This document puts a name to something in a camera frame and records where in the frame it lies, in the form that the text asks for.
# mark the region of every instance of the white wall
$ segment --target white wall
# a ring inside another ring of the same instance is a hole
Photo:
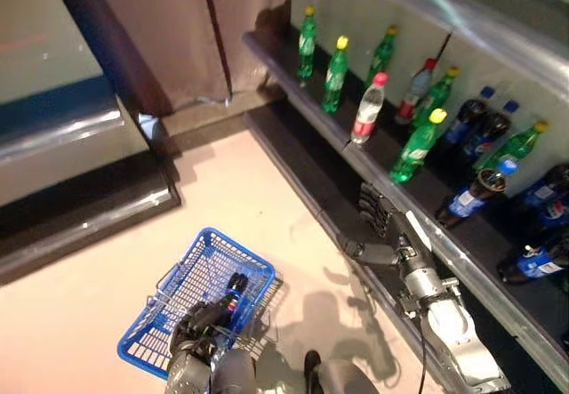
[[[428,57],[435,57],[446,37],[446,31],[423,20],[415,12],[389,0],[293,0],[292,23],[298,27],[304,7],[317,9],[318,42],[328,51],[334,49],[339,35],[350,39],[349,65],[360,78],[365,78],[371,55],[389,24],[400,28],[396,53],[388,69],[387,97],[398,104],[409,80]],[[552,165],[569,161],[569,104],[563,102],[534,81],[498,62],[487,53],[453,37],[441,57],[436,78],[450,66],[458,66],[453,95],[446,104],[451,114],[470,96],[477,95],[484,85],[498,88],[495,105],[515,99],[520,109],[513,116],[514,132],[528,128],[532,121],[543,117],[550,123],[533,153],[526,158],[509,183],[508,193],[515,194],[539,178]]]

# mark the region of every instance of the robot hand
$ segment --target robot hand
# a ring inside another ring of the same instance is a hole
[[[464,306],[458,280],[441,280],[432,259],[429,238],[414,214],[399,212],[373,187],[363,184],[360,214],[381,241],[346,240],[344,250],[363,264],[397,265],[406,286],[401,304],[408,317],[421,319],[421,330],[443,368],[467,393],[510,388],[492,354],[478,339],[474,320]]]

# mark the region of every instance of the tiled floor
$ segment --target tiled floor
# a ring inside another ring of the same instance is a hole
[[[264,316],[260,388],[302,393],[303,356],[316,348],[353,358],[381,393],[417,390],[421,363],[251,134],[193,149],[176,166],[181,209],[0,288],[1,393],[163,392],[164,381],[118,358],[116,343],[205,226],[271,261],[283,280]],[[428,378],[423,392],[442,390]]]

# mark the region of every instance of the shopping basket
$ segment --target shopping basket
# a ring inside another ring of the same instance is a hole
[[[166,380],[173,328],[195,303],[224,296],[234,272],[245,274],[249,283],[225,333],[230,348],[275,280],[275,269],[217,229],[205,228],[156,283],[156,293],[119,341],[119,357]]]

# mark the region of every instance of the red label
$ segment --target red label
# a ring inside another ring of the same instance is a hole
[[[360,136],[369,136],[372,134],[373,127],[375,123],[360,123],[356,120],[354,123],[354,133]]]
[[[402,118],[407,118],[408,120],[413,118],[413,112],[415,110],[415,106],[407,101],[401,102],[401,106],[399,107],[399,116]]]

